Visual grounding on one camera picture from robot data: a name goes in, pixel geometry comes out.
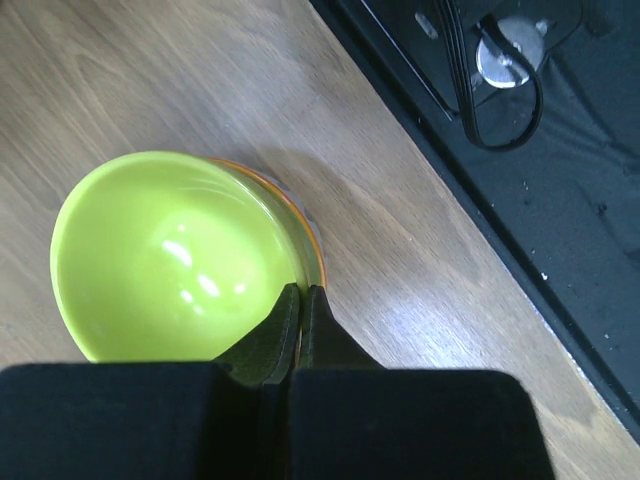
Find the lime green bowl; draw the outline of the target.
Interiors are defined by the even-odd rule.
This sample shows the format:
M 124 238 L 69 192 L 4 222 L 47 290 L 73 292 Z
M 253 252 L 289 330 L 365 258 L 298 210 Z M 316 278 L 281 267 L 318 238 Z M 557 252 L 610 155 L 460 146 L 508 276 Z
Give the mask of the lime green bowl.
M 85 176 L 50 246 L 54 296 L 93 362 L 211 360 L 274 307 L 303 263 L 274 197 L 230 166 L 139 152 Z

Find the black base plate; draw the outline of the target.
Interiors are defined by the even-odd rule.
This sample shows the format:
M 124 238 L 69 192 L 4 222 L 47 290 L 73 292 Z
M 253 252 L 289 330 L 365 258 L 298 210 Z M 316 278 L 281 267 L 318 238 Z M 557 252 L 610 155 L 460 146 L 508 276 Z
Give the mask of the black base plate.
M 444 178 L 587 378 L 639 433 L 639 5 L 460 1 L 480 143 L 431 1 L 315 10 Z M 543 39 L 537 80 L 475 66 L 484 17 Z

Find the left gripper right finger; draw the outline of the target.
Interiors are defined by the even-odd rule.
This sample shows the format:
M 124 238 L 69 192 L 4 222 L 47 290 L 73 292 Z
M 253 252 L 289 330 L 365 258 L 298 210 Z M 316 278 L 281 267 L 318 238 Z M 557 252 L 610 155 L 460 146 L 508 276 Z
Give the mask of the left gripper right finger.
M 382 370 L 335 319 L 327 293 L 312 285 L 303 296 L 295 353 L 296 370 Z

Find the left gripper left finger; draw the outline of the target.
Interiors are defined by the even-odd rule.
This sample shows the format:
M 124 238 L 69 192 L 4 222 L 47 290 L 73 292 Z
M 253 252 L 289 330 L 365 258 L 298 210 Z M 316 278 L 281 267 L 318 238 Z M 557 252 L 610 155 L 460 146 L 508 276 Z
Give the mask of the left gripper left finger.
M 300 290 L 286 284 L 267 317 L 220 355 L 219 364 L 248 387 L 281 383 L 293 362 L 299 321 Z

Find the thin orange stacked bowl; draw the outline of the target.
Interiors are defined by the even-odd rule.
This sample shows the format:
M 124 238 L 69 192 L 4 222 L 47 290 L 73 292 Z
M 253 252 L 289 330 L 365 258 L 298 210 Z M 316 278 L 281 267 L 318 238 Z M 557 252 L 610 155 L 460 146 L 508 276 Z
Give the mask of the thin orange stacked bowl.
M 327 288 L 327 267 L 319 227 L 301 200 L 278 179 L 249 166 L 221 158 L 209 158 L 209 161 L 251 188 L 269 207 L 286 233 L 285 244 L 298 283 L 303 288 L 312 285 Z

